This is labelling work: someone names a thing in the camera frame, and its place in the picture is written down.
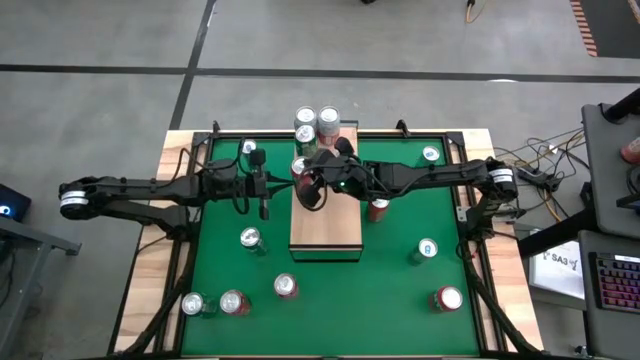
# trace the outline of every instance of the keyboard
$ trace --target keyboard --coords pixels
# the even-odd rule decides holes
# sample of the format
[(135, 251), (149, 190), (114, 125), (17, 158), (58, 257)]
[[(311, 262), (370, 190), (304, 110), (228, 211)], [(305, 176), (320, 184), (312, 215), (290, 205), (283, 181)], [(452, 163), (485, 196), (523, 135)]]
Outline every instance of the keyboard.
[(598, 307), (640, 313), (640, 258), (591, 253), (590, 260)]

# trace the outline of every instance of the green mat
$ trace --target green mat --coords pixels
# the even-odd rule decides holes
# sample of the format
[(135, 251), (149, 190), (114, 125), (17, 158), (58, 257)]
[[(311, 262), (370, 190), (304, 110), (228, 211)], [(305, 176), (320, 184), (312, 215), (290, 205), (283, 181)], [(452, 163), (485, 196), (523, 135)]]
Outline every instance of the green mat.
[[(267, 168), (290, 177), (293, 142), (259, 140), (267, 151)], [(415, 165), (426, 145), (440, 140), (368, 140), (358, 143), (362, 159)], [(216, 142), (215, 158), (235, 156), (237, 141)], [(231, 202), (210, 203), (204, 211), (192, 290), (213, 298), (238, 289), (252, 302), (245, 317), (218, 313), (211, 319), (189, 318), (183, 355), (477, 355), (478, 345), (458, 241), (451, 192), (447, 188), (412, 192), (391, 202), (381, 223), (366, 221), (362, 203), (364, 251), (357, 263), (295, 263), (288, 244), (291, 189), (270, 202), (269, 221), (258, 217), (257, 201), (248, 215)], [(239, 241), (240, 232), (256, 226), (269, 253), (255, 257)], [(424, 237), (433, 238), (439, 254), (412, 267), (407, 254)], [(273, 291), (275, 277), (294, 274), (299, 296), (283, 300)], [(427, 297), (443, 285), (464, 295), (461, 309), (436, 313)]]

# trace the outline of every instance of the wooden block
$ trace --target wooden block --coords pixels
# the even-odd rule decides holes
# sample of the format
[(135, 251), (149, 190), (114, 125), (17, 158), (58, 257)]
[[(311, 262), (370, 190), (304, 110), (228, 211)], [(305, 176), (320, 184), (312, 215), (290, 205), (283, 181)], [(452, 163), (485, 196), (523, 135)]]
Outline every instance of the wooden block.
[[(358, 152), (356, 127), (341, 128), (340, 136), (349, 139)], [(327, 195), (325, 206), (313, 212), (302, 207), (296, 194), (292, 194), (289, 249), (296, 260), (353, 261), (362, 252), (360, 202), (331, 189)]]

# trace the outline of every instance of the concrete floor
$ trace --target concrete floor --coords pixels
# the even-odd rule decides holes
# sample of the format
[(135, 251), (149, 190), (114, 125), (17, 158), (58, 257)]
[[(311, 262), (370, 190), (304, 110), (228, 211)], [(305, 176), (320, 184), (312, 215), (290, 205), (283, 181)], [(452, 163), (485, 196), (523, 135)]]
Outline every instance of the concrete floor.
[[(0, 3), (0, 64), (186, 67), (205, 0), (7, 0)], [(629, 75), (640, 61), (586, 54), (569, 1), (493, 0), (463, 23), (464, 1), (218, 0), (200, 67)], [(0, 182), (33, 198), (27, 223), (82, 242), (54, 254), (42, 313), (25, 321), (16, 359), (103, 355), (140, 226), (58, 214), (60, 182), (86, 175), (150, 177), (183, 76), (0, 73)], [(197, 76), (181, 129), (288, 128), (300, 105), (333, 104), (362, 127), (489, 128), (519, 147), (580, 126), (580, 107), (613, 102), (634, 85), (487, 83)], [(584, 149), (576, 154), (586, 159)], [(584, 169), (558, 199), (581, 209)], [(522, 206), (537, 203), (524, 191)], [(548, 226), (542, 209), (524, 223)], [(547, 350), (584, 342), (581, 314), (535, 304)]]

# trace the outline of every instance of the green table surface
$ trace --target green table surface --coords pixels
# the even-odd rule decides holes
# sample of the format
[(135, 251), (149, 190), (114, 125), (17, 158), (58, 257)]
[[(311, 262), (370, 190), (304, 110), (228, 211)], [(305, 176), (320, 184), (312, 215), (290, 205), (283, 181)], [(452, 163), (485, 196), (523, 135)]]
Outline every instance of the green table surface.
[[(439, 139), (361, 139), (363, 160), (415, 165), (426, 145), (443, 150)], [(267, 168), (290, 177), (292, 140), (260, 140)], [(237, 140), (217, 141), (214, 158), (233, 158)], [(444, 164), (444, 156), (439, 163)], [(357, 263), (299, 263), (291, 259), (291, 189), (269, 202), (268, 221), (257, 201), (239, 215), (230, 201), (209, 203), (196, 258), (192, 291), (218, 300), (227, 290), (252, 302), (247, 316), (218, 312), (186, 323), (183, 355), (477, 355), (478, 344), (462, 261), (455, 255), (458, 234), (448, 188), (414, 191), (394, 199), (380, 223), (366, 221), (361, 204), (364, 251)], [(255, 226), (269, 253), (256, 257), (240, 245), (240, 233)], [(438, 255), (410, 266), (407, 255), (422, 238), (438, 244)], [(275, 295), (280, 273), (295, 275), (299, 295)], [(428, 305), (438, 288), (463, 293), (462, 307), (438, 313)]]

